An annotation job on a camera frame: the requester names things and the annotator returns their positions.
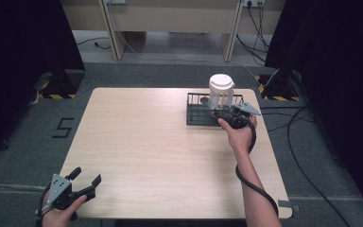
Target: power outlet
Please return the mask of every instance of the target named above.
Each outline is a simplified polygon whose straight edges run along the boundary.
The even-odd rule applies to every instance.
[[[265,0],[243,0],[243,7],[247,7],[249,1],[251,1],[251,7],[252,8],[259,8],[260,4],[262,4],[262,6],[264,6],[265,4]]]

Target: black curtain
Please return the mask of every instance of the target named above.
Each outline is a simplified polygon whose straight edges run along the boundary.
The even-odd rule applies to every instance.
[[[0,1],[0,141],[45,72],[84,70],[59,0]]]
[[[363,195],[363,4],[286,0],[266,66],[295,69]]]

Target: person's wrist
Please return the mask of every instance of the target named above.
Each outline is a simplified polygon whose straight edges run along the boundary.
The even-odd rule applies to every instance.
[[[233,151],[236,156],[249,155],[249,147],[234,148]]]

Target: human hand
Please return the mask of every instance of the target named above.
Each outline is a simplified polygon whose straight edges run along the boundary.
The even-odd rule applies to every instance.
[[[43,204],[46,204],[49,192],[46,193]],[[70,223],[70,217],[79,207],[87,200],[87,196],[83,195],[75,200],[66,210],[53,208],[43,215],[43,227],[67,227]]]
[[[217,122],[228,133],[229,144],[234,152],[248,152],[252,140],[252,130],[250,127],[246,126],[242,129],[235,130],[222,118],[219,118]],[[251,115],[251,123],[256,128],[257,121],[255,114]]]

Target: black wire rack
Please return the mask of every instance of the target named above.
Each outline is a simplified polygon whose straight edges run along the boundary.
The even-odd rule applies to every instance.
[[[195,126],[218,126],[217,120],[213,117],[212,112],[208,108],[209,94],[202,93],[188,93],[187,94],[187,113],[186,124]],[[244,99],[242,95],[234,95],[232,105],[236,103],[243,103]]]

